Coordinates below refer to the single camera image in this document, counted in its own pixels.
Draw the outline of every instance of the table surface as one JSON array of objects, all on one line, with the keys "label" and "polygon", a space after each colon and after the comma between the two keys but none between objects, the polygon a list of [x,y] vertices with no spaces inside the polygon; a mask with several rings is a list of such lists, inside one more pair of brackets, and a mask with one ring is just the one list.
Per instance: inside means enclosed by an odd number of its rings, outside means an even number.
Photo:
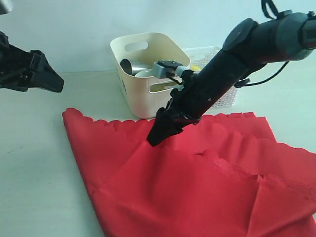
[{"label": "table surface", "polygon": [[[254,74],[266,79],[280,64]],[[234,106],[208,114],[266,116],[279,142],[316,153],[315,60],[291,62],[277,78],[243,88]],[[136,119],[115,72],[68,73],[61,94],[1,90],[0,236],[101,237],[62,122],[68,107],[94,119]]]}]

